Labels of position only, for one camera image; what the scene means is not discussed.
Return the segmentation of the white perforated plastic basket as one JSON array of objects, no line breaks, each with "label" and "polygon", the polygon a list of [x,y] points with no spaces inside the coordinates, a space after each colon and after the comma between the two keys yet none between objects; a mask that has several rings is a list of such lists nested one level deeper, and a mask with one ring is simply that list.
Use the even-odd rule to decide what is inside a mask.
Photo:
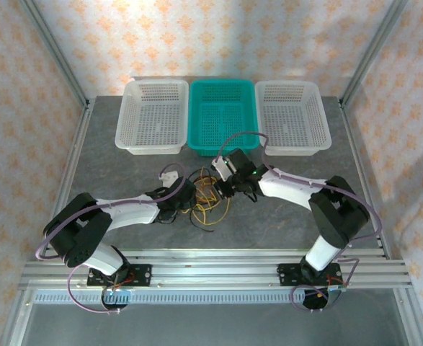
[{"label": "white perforated plastic basket", "polygon": [[319,88],[310,81],[268,80],[254,85],[260,143],[269,156],[312,156],[331,147]]},{"label": "white perforated plastic basket", "polygon": [[125,86],[115,145],[132,155],[175,155],[187,141],[189,84],[141,79]]}]

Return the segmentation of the teal perforated plastic basket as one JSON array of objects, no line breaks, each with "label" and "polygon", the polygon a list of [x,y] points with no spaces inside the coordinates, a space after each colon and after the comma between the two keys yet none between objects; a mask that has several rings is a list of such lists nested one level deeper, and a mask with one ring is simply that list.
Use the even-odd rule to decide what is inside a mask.
[{"label": "teal perforated plastic basket", "polygon": [[187,145],[199,156],[216,156],[259,145],[254,84],[244,79],[200,79],[190,84]]}]

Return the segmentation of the aluminium frame post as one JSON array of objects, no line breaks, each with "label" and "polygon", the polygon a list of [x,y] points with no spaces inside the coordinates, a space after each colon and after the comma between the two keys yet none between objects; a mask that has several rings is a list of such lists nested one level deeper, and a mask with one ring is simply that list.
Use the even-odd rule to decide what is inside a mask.
[{"label": "aluminium frame post", "polygon": [[40,39],[45,44],[45,47],[58,67],[58,70],[63,75],[68,87],[71,90],[72,95],[83,108],[86,108],[89,104],[89,99],[85,95],[84,90],[77,80],[75,73],[73,72],[68,60],[64,56],[58,41],[50,30],[35,0],[18,1],[21,7],[24,9],[25,14],[29,17],[32,25],[37,30]]},{"label": "aluminium frame post", "polygon": [[388,36],[391,34],[391,31],[408,2],[409,0],[392,0],[390,7],[378,26],[378,29],[365,49],[365,52],[362,55],[349,84],[345,88],[343,95],[339,98],[339,104],[342,109],[345,109],[351,104],[362,83],[362,80],[365,78],[375,58],[379,54]]}]

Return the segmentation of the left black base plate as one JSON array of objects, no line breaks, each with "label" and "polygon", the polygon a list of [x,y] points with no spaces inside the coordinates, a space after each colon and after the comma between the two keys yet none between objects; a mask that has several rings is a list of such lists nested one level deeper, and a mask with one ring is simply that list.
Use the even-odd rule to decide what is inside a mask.
[{"label": "left black base plate", "polygon": [[152,267],[148,264],[127,264],[112,275],[105,275],[92,268],[89,270],[86,284],[108,288],[148,287],[151,282]]}]

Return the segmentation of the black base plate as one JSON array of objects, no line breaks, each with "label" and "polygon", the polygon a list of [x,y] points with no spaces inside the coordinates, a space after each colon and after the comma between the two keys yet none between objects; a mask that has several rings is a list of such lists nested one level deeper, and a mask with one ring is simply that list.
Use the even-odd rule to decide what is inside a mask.
[{"label": "black base plate", "polygon": [[330,263],[322,271],[317,271],[306,263],[282,263],[277,266],[277,274],[281,286],[326,286],[344,282],[337,263]]},{"label": "black base plate", "polygon": [[86,284],[108,288],[148,287],[151,282],[152,267],[148,264],[127,264],[112,275],[105,275],[92,268],[89,270]]}]

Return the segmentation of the aluminium mounting rail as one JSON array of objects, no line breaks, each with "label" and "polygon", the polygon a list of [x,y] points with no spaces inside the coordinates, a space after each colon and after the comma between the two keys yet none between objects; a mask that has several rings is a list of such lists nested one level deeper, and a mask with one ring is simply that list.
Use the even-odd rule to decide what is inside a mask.
[{"label": "aluminium mounting rail", "polygon": [[[152,266],[153,289],[270,289],[280,287],[277,266],[297,263],[299,249],[142,249],[126,250],[134,264]],[[410,288],[402,259],[388,259],[382,249],[348,249],[341,265],[349,287]]]}]

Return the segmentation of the aluminium table side rail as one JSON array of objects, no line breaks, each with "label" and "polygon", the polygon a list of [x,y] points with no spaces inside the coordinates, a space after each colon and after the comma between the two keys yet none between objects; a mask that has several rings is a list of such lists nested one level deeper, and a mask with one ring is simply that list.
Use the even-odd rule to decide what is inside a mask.
[{"label": "aluminium table side rail", "polygon": [[345,130],[347,132],[347,136],[348,136],[348,139],[349,139],[349,144],[351,146],[352,154],[354,156],[355,164],[356,164],[356,167],[357,167],[357,173],[358,173],[358,176],[360,178],[360,184],[362,186],[363,195],[364,195],[366,202],[369,204],[369,206],[372,209],[372,213],[371,213],[371,216],[373,218],[372,223],[373,223],[373,227],[375,228],[374,238],[375,238],[376,242],[378,243],[378,245],[380,246],[380,248],[383,250],[383,256],[387,260],[389,260],[390,258],[392,258],[392,255],[389,254],[388,242],[386,241],[386,236],[383,233],[383,223],[382,223],[382,220],[380,219],[380,217],[378,215],[377,210],[375,209],[375,206],[374,206],[374,203],[373,203],[373,197],[370,194],[369,184],[368,184],[368,181],[366,179],[363,162],[362,162],[362,159],[360,157],[359,147],[357,145],[357,141],[356,141],[354,133],[352,131],[351,121],[348,119],[346,110],[342,106],[341,102],[339,102],[339,109],[340,109],[340,112],[341,112],[342,120],[344,122]]},{"label": "aluminium table side rail", "polygon": [[54,206],[50,213],[48,222],[60,213],[60,211],[65,207],[66,202],[68,200],[75,171],[84,144],[87,128],[89,126],[89,122],[91,120],[92,112],[94,109],[95,101],[95,98],[89,99],[88,103],[84,106],[82,110],[81,117],[74,132],[71,147],[69,149],[69,153],[66,159],[66,165],[63,171],[63,175],[61,177],[61,183],[59,185]]}]

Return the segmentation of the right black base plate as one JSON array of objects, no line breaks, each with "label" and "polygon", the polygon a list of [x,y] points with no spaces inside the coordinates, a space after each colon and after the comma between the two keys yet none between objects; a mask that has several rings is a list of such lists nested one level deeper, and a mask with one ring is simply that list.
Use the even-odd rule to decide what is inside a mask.
[{"label": "right black base plate", "polygon": [[330,263],[322,271],[317,271],[306,263],[282,263],[277,266],[277,274],[281,286],[326,286],[344,282],[337,263]]}]

